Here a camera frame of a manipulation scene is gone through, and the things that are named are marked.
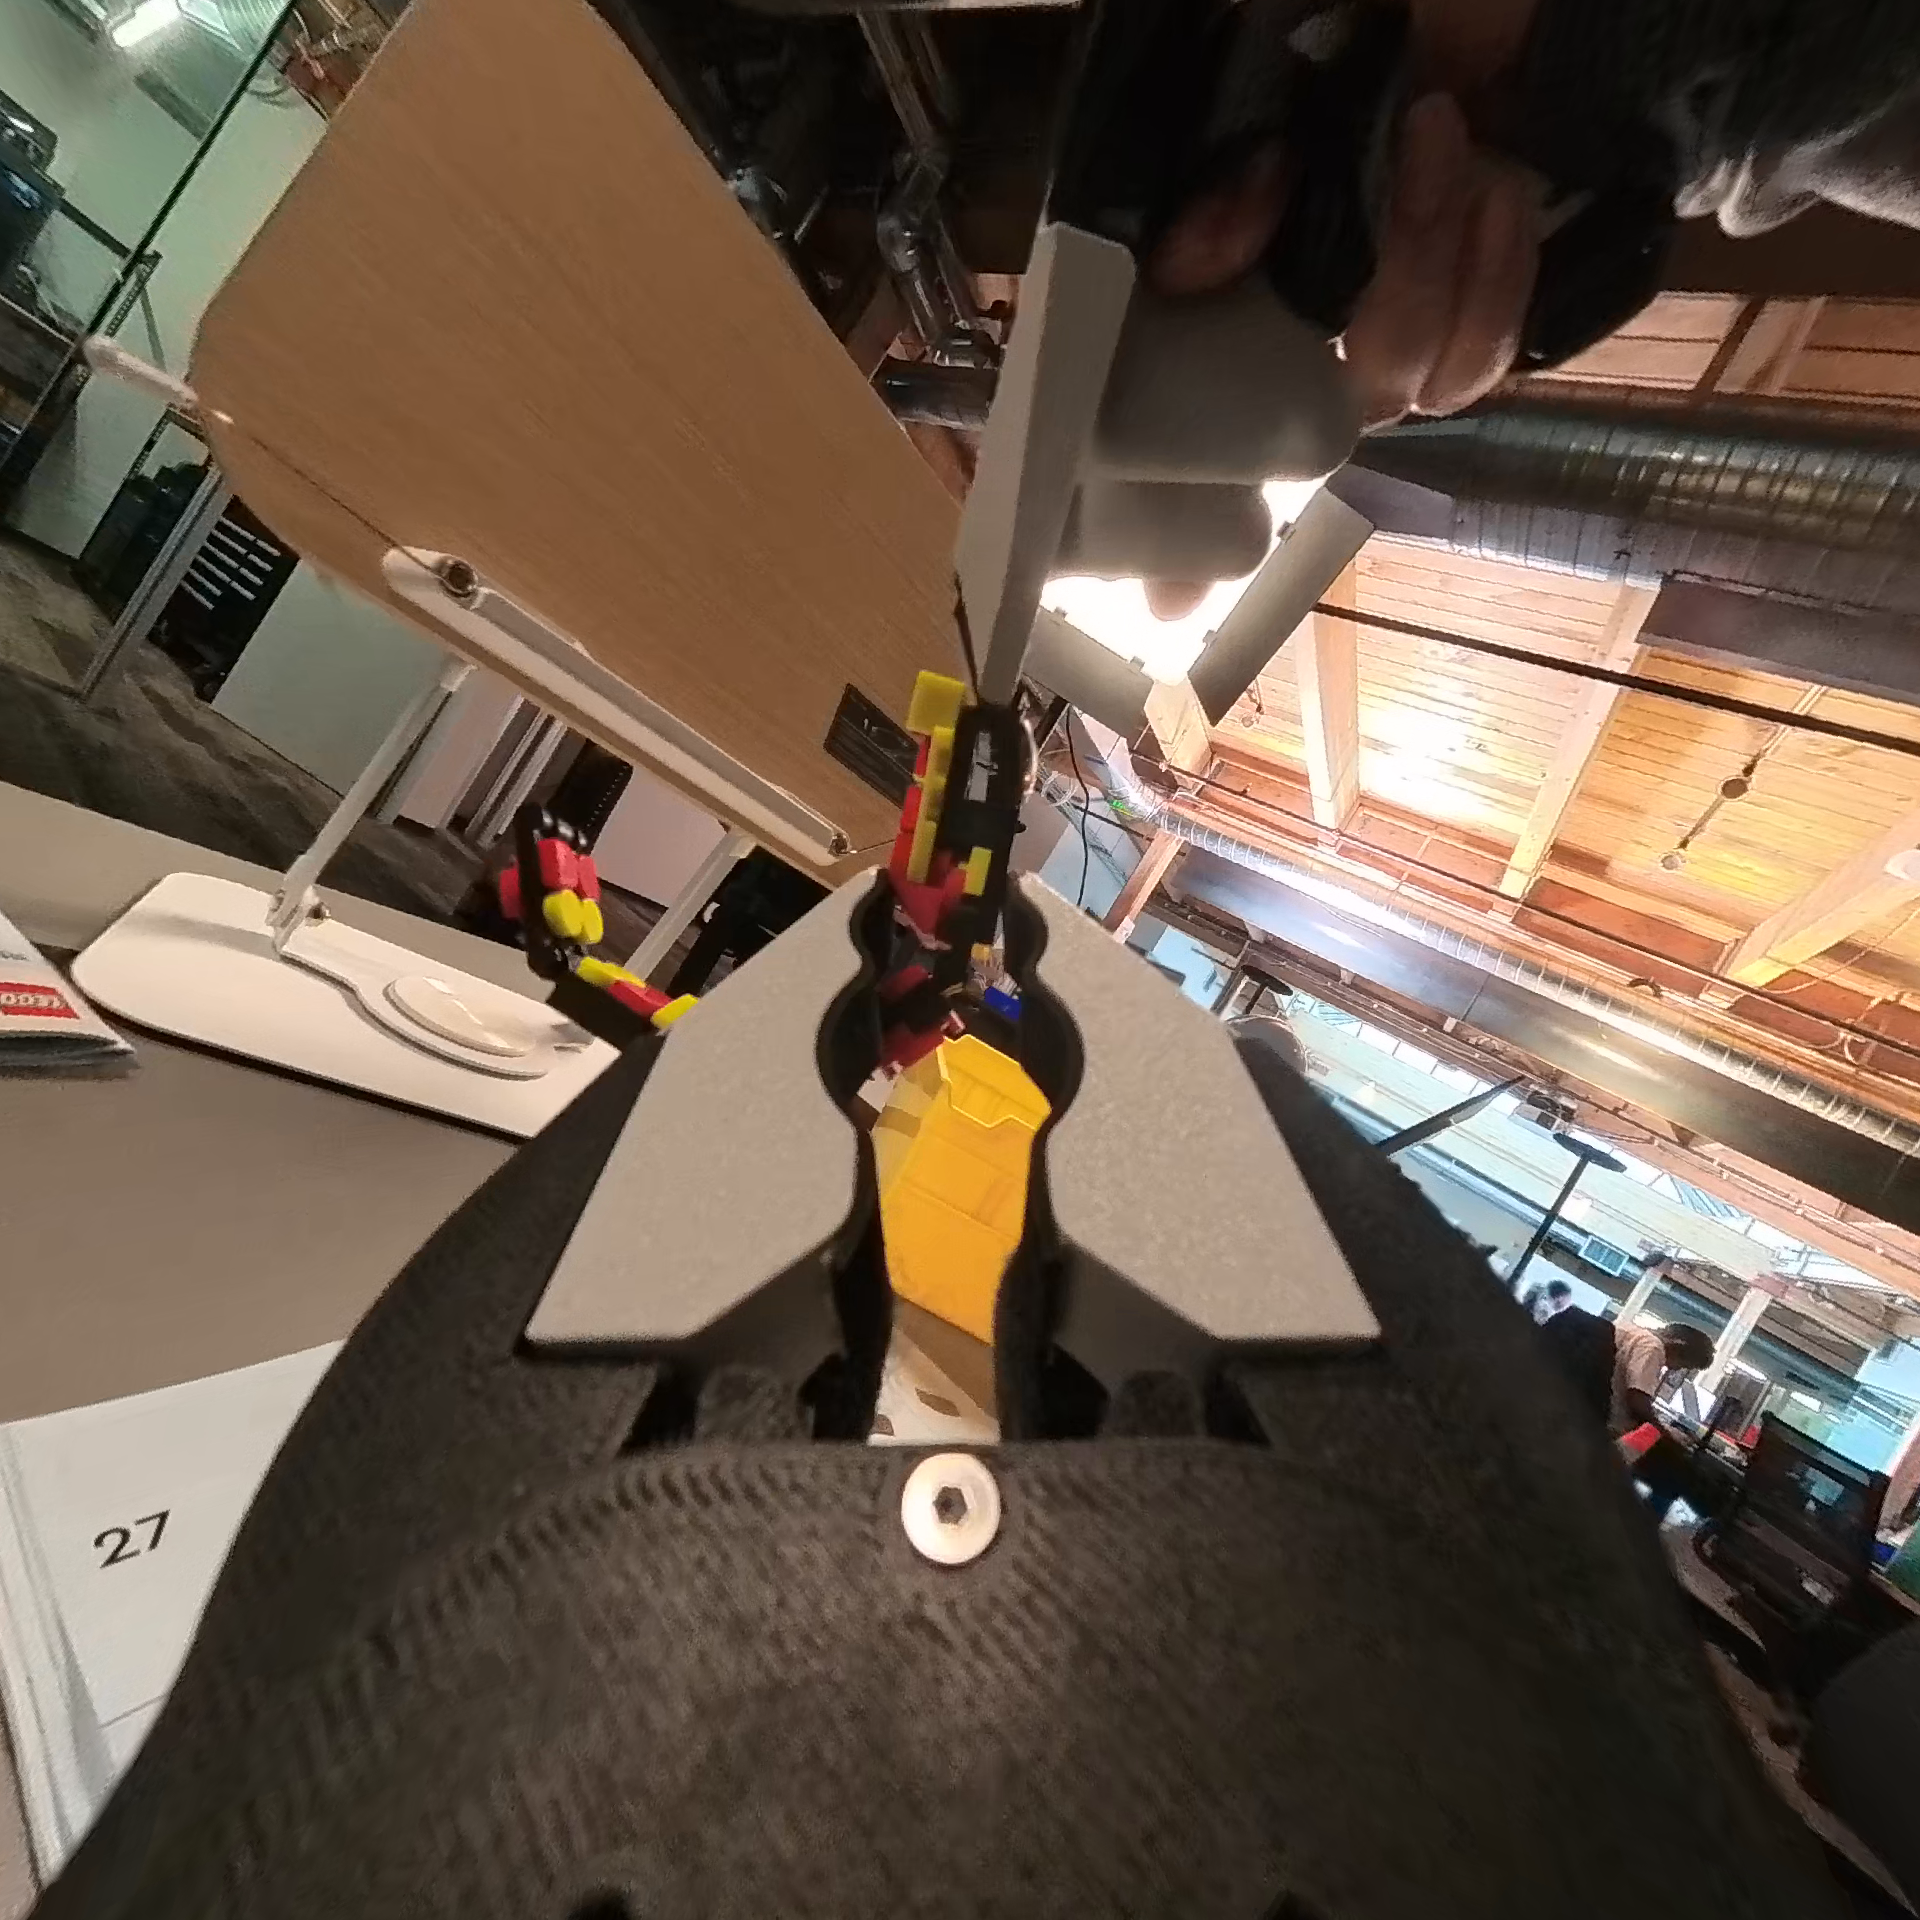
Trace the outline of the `person's right hand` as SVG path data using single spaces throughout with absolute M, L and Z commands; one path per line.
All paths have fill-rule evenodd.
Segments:
M 1205 298 L 1248 280 L 1280 229 L 1297 164 L 1266 142 L 1163 230 L 1149 280 Z M 1450 92 L 1406 109 L 1377 273 L 1342 333 L 1360 428 L 1454 417 L 1513 368 L 1538 276 L 1538 184 L 1487 152 Z

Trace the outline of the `black pole lamp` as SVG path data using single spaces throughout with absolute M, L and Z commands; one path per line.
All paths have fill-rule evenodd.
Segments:
M 1603 1146 L 1598 1146 L 1593 1140 L 1578 1139 L 1574 1133 L 1557 1133 L 1554 1142 L 1569 1155 L 1569 1178 L 1562 1182 L 1557 1196 L 1553 1197 L 1550 1208 L 1544 1211 L 1538 1226 L 1535 1227 L 1533 1236 L 1523 1245 L 1519 1259 L 1512 1265 L 1512 1272 L 1507 1275 L 1507 1284 L 1517 1297 L 1523 1293 L 1523 1277 L 1527 1275 L 1535 1258 L 1546 1248 L 1546 1243 L 1553 1235 L 1553 1227 L 1569 1211 L 1569 1202 L 1578 1193 L 1582 1178 L 1591 1168 L 1610 1171 L 1610 1173 L 1623 1173 L 1626 1171 L 1626 1165 L 1621 1163 L 1621 1160 L 1616 1155 L 1613 1155 L 1610 1150 L 1605 1150 Z

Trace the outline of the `red yellow black brick assembly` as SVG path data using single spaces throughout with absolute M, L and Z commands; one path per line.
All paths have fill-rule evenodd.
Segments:
M 877 987 L 880 1070 L 889 1074 L 963 1030 L 959 998 L 973 961 L 1001 928 L 1018 838 L 1007 853 L 966 854 L 947 827 L 957 734 L 976 704 L 961 678 L 921 673 L 903 722 L 920 750 L 887 861 L 899 934 Z

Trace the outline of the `closed instruction booklet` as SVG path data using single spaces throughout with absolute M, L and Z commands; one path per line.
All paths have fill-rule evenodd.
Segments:
M 2 1078 L 120 1076 L 136 1066 L 133 1045 L 2 916 Z

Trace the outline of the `black tool cabinet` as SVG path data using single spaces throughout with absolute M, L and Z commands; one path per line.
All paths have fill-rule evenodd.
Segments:
M 80 678 L 102 699 L 145 649 L 173 658 L 207 704 L 294 579 L 298 556 L 230 490 L 215 465 L 133 476 L 98 534 L 114 534 L 90 581 L 111 626 Z

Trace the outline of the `black square toy brick plate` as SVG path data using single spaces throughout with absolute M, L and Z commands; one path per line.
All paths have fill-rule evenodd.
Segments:
M 1034 773 L 1034 737 L 1015 704 L 976 704 L 957 734 L 950 842 L 957 853 L 1007 853 L 1022 822 Z

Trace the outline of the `wooden board stand white base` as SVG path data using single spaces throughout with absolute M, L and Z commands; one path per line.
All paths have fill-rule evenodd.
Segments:
M 186 378 L 82 353 L 303 561 L 760 848 L 895 843 L 827 737 L 959 673 L 959 508 L 591 4 L 407 8 Z

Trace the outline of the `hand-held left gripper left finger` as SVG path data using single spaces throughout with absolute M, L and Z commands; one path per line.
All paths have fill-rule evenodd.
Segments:
M 891 1344 L 879 1176 L 895 904 L 863 872 L 675 1021 L 523 1329 L 535 1354 L 757 1369 L 866 1442 Z

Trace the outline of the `yellow plastic bin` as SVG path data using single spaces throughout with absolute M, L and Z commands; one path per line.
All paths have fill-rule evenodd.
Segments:
M 1022 1066 L 966 1036 L 899 1074 L 872 1131 L 897 1297 L 986 1346 L 1048 1120 Z

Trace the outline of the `long silver ventilation duct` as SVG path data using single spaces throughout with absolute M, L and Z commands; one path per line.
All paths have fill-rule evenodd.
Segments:
M 1917 603 L 1917 430 L 1512 400 L 1365 438 L 1329 491 L 1383 537 L 1616 585 Z

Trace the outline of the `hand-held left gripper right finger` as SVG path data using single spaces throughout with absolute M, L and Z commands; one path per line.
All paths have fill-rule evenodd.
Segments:
M 1374 1308 L 1225 1025 L 1041 877 L 1013 883 L 1003 955 L 1048 1116 L 995 1305 L 999 1437 L 1094 1434 L 1135 1380 L 1208 1408 L 1238 1364 L 1373 1350 Z

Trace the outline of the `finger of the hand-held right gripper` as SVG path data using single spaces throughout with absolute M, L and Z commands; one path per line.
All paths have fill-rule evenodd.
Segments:
M 1127 246 L 1046 224 L 957 542 L 976 692 L 1015 699 L 1050 581 L 1243 574 L 1265 484 L 1322 482 L 1358 438 L 1338 348 L 1266 283 L 1139 290 Z
M 1329 484 L 1265 484 L 1262 502 L 1259 562 L 1187 613 L 1155 613 L 1139 579 L 1070 577 L 1070 707 L 1137 731 L 1153 690 L 1189 689 L 1208 726 L 1230 716 L 1374 534 Z

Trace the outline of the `open instruction booklet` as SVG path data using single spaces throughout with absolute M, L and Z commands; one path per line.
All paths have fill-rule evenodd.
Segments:
M 169 1696 L 338 1344 L 2 1429 L 6 1731 L 48 1883 Z

